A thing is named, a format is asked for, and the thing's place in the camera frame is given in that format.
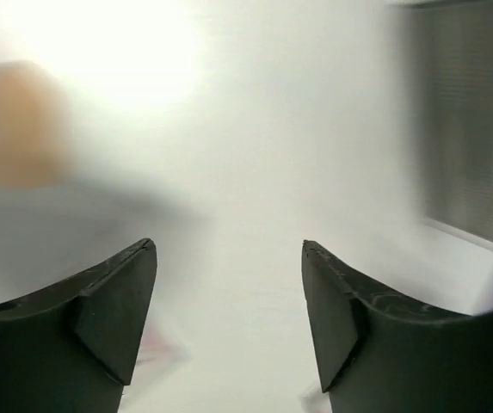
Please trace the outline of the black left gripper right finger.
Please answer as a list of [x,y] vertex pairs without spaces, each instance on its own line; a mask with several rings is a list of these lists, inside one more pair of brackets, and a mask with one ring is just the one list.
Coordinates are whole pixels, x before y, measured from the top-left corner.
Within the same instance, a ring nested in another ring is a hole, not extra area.
[[303,244],[302,278],[333,412],[493,412],[493,311],[423,303],[314,241]]

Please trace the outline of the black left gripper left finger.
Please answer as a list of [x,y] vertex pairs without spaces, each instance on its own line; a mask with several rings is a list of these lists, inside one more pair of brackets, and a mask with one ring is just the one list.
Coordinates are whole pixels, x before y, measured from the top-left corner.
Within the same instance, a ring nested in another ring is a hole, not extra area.
[[117,411],[156,273],[156,246],[146,238],[0,304],[0,413]]

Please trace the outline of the beige makeup sponge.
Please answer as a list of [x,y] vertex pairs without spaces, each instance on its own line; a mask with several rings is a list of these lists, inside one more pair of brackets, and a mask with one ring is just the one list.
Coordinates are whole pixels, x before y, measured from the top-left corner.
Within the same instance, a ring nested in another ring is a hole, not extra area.
[[0,186],[40,187],[64,177],[65,117],[59,86],[38,65],[0,64]]

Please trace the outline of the clear acrylic makeup organizer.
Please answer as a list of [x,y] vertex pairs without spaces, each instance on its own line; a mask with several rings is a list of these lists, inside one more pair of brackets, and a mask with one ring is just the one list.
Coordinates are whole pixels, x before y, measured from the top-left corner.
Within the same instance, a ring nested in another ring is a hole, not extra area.
[[397,11],[418,106],[425,215],[493,247],[493,1],[417,1]]

